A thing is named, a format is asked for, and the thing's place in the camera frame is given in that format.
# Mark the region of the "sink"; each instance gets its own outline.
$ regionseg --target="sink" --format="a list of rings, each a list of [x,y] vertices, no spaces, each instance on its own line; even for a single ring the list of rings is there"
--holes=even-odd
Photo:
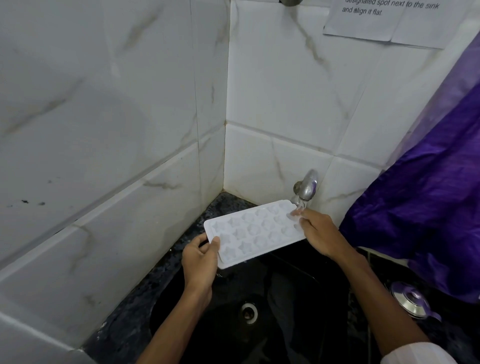
[[[152,335],[180,298],[183,270],[152,309]],[[346,353],[348,285],[306,241],[219,270],[181,363],[337,363]]]

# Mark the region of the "drain hole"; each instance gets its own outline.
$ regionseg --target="drain hole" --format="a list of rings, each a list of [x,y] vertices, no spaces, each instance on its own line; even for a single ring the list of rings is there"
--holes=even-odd
[[[252,303],[244,303],[240,309],[240,316],[247,323],[247,325],[251,325],[258,318],[257,308]]]

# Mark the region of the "black countertop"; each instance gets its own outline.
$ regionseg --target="black countertop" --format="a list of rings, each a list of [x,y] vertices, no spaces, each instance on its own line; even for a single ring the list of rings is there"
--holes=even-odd
[[[150,313],[161,292],[180,269],[184,246],[204,231],[205,220],[250,207],[254,205],[221,193],[87,340],[83,350],[98,364],[134,363],[152,338]],[[432,342],[446,349],[461,364],[480,364],[478,305],[460,302],[428,287],[406,267],[362,253],[369,258],[374,272],[387,287],[396,280],[413,284],[427,297],[432,310],[442,316],[442,323],[430,318],[418,321]],[[344,325],[349,362],[379,363],[381,356],[366,317],[352,291],[347,292],[345,290],[347,312]]]

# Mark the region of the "ice cube tray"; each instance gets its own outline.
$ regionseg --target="ice cube tray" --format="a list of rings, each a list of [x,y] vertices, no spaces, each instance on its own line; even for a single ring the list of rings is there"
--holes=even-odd
[[[299,218],[290,215],[295,207],[280,200],[205,221],[208,240],[220,237],[218,267],[231,267],[305,239]]]

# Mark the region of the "chrome faucet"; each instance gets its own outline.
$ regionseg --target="chrome faucet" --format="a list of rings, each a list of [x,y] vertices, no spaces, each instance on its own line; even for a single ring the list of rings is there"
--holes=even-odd
[[[293,192],[295,196],[291,201],[297,205],[297,207],[306,207],[315,192],[317,192],[318,172],[316,170],[309,170],[302,181],[298,181],[293,186]]]

